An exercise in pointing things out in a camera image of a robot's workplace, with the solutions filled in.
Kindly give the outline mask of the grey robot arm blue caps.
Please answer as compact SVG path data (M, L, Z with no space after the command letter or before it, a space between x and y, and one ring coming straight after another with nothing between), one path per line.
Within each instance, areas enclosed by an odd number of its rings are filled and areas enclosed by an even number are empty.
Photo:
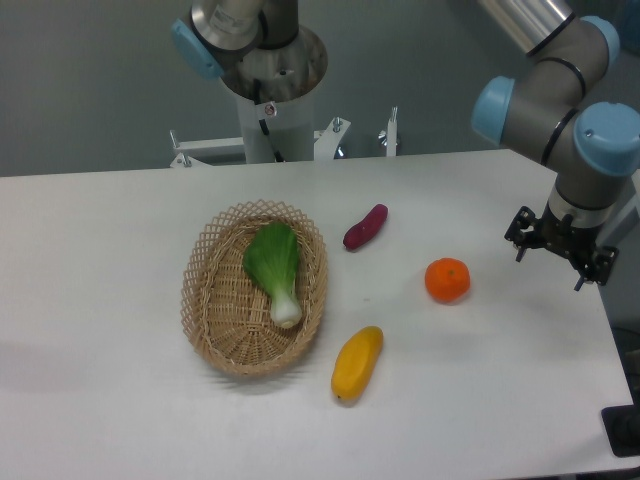
M615 27L578 17L564 1L484 1L482 8L532 60L522 80L499 76L473 108L475 132L555 172L544 212L520 208L505 238L519 257L545 249L605 285L619 251L599 236L639 170L639 114L621 103L579 107L617 59Z

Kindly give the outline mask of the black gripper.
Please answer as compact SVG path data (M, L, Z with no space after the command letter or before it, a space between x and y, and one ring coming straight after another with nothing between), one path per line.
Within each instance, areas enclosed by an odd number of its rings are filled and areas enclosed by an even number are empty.
M520 262L528 250L541 247L541 236L547 250L572 260L579 278L574 286L580 291L585 283L607 284L619 255L612 246L595 245L601 227L578 228L569 220L559 219L546 206L540 220L528 207L522 206L514 216L504 238L516 249Z

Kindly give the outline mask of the robot base joint blue cap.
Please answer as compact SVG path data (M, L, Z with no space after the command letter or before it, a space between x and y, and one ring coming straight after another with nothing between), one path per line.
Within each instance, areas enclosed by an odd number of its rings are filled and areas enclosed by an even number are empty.
M243 68L250 77L290 70L301 61L296 1L194 1L174 21L171 38L189 67L205 79Z

